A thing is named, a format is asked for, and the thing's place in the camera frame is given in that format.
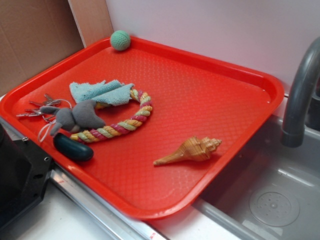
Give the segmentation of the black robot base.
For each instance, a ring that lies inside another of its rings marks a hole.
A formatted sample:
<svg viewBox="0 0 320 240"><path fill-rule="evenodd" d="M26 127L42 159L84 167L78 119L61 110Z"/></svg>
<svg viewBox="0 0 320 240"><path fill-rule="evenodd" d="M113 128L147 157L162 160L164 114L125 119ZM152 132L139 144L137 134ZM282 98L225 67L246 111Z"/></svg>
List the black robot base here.
<svg viewBox="0 0 320 240"><path fill-rule="evenodd" d="M12 140L0 127L0 229L44 199L52 157L30 139Z"/></svg>

